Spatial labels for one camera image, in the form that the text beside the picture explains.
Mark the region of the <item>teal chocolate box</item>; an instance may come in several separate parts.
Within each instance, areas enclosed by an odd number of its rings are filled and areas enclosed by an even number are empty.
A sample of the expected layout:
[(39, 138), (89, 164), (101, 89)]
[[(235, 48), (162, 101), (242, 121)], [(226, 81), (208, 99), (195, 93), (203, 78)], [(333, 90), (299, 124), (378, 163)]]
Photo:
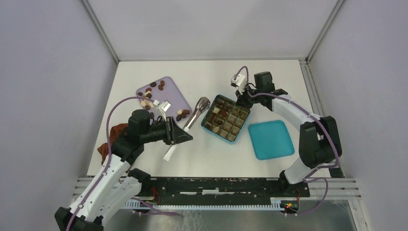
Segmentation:
[[(218, 114), (213, 113), (213, 109), (220, 108)], [(250, 110), (237, 106), (236, 102), (219, 94), (217, 95), (204, 116), (201, 127), (217, 138), (234, 144), (243, 130)]]

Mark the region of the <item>metal kitchen tongs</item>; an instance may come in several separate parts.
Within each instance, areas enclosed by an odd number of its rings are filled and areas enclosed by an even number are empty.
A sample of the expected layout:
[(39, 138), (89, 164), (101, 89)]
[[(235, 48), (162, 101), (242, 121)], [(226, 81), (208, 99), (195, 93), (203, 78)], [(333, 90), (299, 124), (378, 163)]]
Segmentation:
[[(185, 132), (189, 132), (190, 129), (193, 127), (193, 125), (196, 123), (196, 121), (198, 120), (198, 118), (204, 113), (206, 112), (210, 107), (210, 100), (207, 97), (201, 97), (198, 101), (197, 104), (195, 106), (195, 109), (192, 113), (192, 115), (190, 116), (190, 118), (187, 120), (187, 122), (185, 123), (183, 130)], [(165, 161), (169, 161), (172, 154), (175, 152), (175, 150), (179, 147), (179, 144), (174, 144), (174, 145), (170, 145), (170, 147), (168, 148), (168, 150), (166, 151), (165, 155), (163, 156), (163, 160)]]

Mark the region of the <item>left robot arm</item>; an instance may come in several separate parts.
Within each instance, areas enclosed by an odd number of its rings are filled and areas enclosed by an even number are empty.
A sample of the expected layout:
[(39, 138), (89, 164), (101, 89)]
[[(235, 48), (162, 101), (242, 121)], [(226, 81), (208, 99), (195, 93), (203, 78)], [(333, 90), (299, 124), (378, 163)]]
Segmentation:
[(135, 169), (123, 185), (113, 187), (144, 151), (144, 145), (163, 141), (175, 145), (191, 141), (192, 135), (180, 128), (169, 116), (151, 122), (146, 110), (135, 110), (105, 159), (101, 169), (83, 193), (68, 207), (60, 207), (54, 217), (62, 231), (102, 231), (110, 218), (132, 196), (146, 196), (151, 191), (150, 175)]

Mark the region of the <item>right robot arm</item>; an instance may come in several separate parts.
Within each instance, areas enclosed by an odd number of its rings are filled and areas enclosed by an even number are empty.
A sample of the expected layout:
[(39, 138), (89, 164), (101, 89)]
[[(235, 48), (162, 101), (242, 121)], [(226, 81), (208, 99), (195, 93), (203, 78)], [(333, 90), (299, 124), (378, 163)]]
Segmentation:
[(252, 84), (240, 72), (232, 77), (230, 84), (237, 89), (236, 103), (248, 109), (258, 103), (282, 116), (299, 131), (299, 157), (282, 171), (278, 183), (279, 193), (291, 196), (297, 191), (298, 183), (309, 182), (309, 177), (318, 170), (339, 166), (342, 147), (337, 123), (332, 116), (309, 112), (288, 92), (277, 89), (270, 72), (257, 73), (254, 79)]

